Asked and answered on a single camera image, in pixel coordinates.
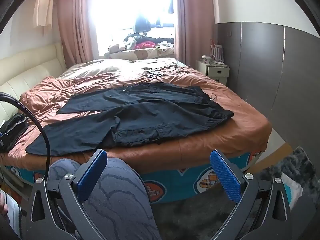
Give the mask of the person's left hand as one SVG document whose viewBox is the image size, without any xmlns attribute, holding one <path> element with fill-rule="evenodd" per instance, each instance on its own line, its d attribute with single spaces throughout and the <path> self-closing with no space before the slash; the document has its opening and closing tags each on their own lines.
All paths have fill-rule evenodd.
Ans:
<svg viewBox="0 0 320 240">
<path fill-rule="evenodd" d="M 0 194 L 0 212 L 2 215 L 6 215 L 8 213 L 8 205 L 5 201 L 5 196 L 3 193 Z"/>
</svg>

